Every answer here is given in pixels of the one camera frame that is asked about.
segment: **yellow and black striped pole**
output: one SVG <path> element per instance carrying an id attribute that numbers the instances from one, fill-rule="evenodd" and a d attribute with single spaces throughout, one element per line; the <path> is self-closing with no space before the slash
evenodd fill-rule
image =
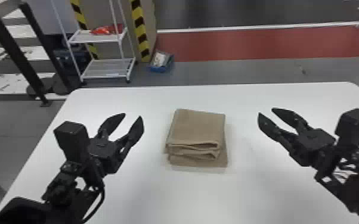
<path id="1" fill-rule="evenodd" d="M 70 0 L 72 9 L 75 13 L 76 21 L 78 21 L 79 27 L 82 30 L 88 30 L 88 26 L 86 25 L 85 16 L 83 15 L 79 0 Z M 98 59 L 97 49 L 93 43 L 87 43 L 88 50 L 91 52 L 93 58 Z"/>
<path id="2" fill-rule="evenodd" d="M 150 61 L 150 47 L 149 41 L 147 40 L 146 26 L 143 19 L 143 9 L 141 5 L 141 0 L 130 0 L 131 9 L 132 9 L 132 19 L 135 24 L 135 34 L 138 39 L 138 48 L 142 56 L 142 62 Z"/>

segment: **black cable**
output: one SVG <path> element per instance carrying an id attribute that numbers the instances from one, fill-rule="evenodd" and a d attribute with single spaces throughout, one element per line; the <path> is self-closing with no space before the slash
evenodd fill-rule
<path id="1" fill-rule="evenodd" d="M 104 188 L 101 189 L 101 198 L 100 198 L 100 201 L 99 203 L 96 205 L 96 207 L 89 213 L 89 215 L 82 219 L 82 224 L 89 221 L 92 216 L 96 213 L 96 211 L 100 208 L 100 206 L 103 204 L 103 201 L 104 201 L 104 197 L 106 196 L 106 192 L 104 191 Z"/>

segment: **beige towel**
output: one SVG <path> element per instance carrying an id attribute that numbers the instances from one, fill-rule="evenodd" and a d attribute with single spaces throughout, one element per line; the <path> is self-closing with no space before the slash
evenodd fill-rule
<path id="1" fill-rule="evenodd" d="M 227 167 L 228 155 L 225 140 L 221 148 L 221 153 L 216 160 L 200 160 L 183 155 L 168 155 L 168 160 L 172 165 L 191 166 L 191 167 Z"/>
<path id="2" fill-rule="evenodd" d="M 169 160 L 220 158 L 225 144 L 224 123 L 224 114 L 178 109 L 166 142 Z"/>

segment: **black pole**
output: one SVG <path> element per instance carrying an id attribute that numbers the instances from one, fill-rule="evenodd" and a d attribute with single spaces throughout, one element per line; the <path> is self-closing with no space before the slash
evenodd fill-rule
<path id="1" fill-rule="evenodd" d="M 0 43 L 11 57 L 12 61 L 17 65 L 22 75 L 28 81 L 29 85 L 35 90 L 37 96 L 43 102 L 42 106 L 50 105 L 50 102 L 44 95 L 44 85 L 38 75 L 36 74 L 33 67 L 29 64 L 24 53 L 17 45 L 17 42 L 11 36 L 4 23 L 0 19 Z"/>
<path id="2" fill-rule="evenodd" d="M 49 56 L 51 62 L 53 63 L 53 65 L 55 67 L 57 75 L 60 77 L 64 86 L 66 86 L 67 89 L 72 91 L 73 90 L 72 85 L 71 85 L 70 81 L 68 80 L 67 76 L 64 75 L 64 70 L 61 67 L 60 63 L 57 61 L 55 54 L 52 50 L 53 47 L 51 46 L 49 39 L 47 39 L 47 37 L 44 35 L 41 27 L 39 26 L 39 23 L 36 21 L 35 16 L 33 16 L 33 12 L 30 9 L 29 4 L 27 2 L 20 4 L 20 9 L 21 9 L 22 13 L 25 15 L 26 19 L 28 20 L 33 31 L 35 31 L 39 41 L 43 45 L 43 48 L 45 48 L 47 55 Z"/>

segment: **robotic arm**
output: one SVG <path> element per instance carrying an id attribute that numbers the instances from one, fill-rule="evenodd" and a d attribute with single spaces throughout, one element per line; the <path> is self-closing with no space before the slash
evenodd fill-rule
<path id="1" fill-rule="evenodd" d="M 0 212 L 0 224 L 87 222 L 104 201 L 103 178 L 119 170 L 129 150 L 144 133 L 143 120 L 139 117 L 126 135 L 109 141 L 109 136 L 124 117 L 125 114 L 109 117 L 94 138 L 89 138 L 86 127 L 79 123 L 64 122 L 56 128 L 54 135 L 67 160 L 47 186 L 42 196 L 44 203 L 14 198 Z M 78 177 L 84 179 L 84 189 L 76 187 Z M 99 195 L 100 201 L 95 209 L 84 217 Z"/>
<path id="2" fill-rule="evenodd" d="M 317 170 L 314 179 L 359 215 L 359 109 L 344 113 L 334 137 L 314 129 L 293 111 L 273 108 L 273 113 L 296 129 L 297 134 L 279 128 L 259 113 L 258 124 L 269 138 L 280 143 L 301 166 Z"/>

